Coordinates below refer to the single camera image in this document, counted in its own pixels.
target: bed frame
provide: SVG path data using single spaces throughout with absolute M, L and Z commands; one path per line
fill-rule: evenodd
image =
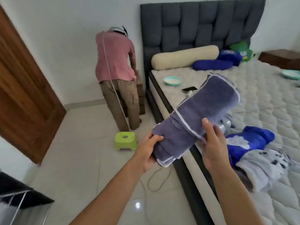
M 163 121 L 163 116 L 149 89 L 149 78 L 168 112 L 171 113 L 173 108 L 151 73 L 153 55 L 206 45 L 216 45 L 222 50 L 242 40 L 250 44 L 264 7 L 265 0 L 154 3 L 140 6 L 146 97 L 157 123 Z M 217 197 L 199 150 L 194 145 L 190 151 Z M 214 224 L 183 159 L 175 160 L 173 164 L 197 224 Z

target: green step stool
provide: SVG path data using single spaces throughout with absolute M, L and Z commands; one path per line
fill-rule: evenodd
M 115 148 L 117 150 L 129 148 L 135 150 L 137 148 L 137 140 L 134 132 L 118 132 L 115 136 Z

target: brown door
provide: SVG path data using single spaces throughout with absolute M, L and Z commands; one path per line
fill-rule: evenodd
M 65 114 L 0 7 L 0 135 L 41 163 Z

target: smartphone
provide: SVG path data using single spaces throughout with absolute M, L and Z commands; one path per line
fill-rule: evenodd
M 192 86 L 192 87 L 187 87 L 185 89 L 182 89 L 182 92 L 184 94 L 187 94 L 189 91 L 196 91 L 196 90 L 198 90 L 198 89 L 196 87 Z

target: gray upholstered headboard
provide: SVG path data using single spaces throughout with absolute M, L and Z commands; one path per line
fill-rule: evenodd
M 151 58 L 161 52 L 217 45 L 219 49 L 255 33 L 265 0 L 221 0 L 141 5 L 146 86 Z

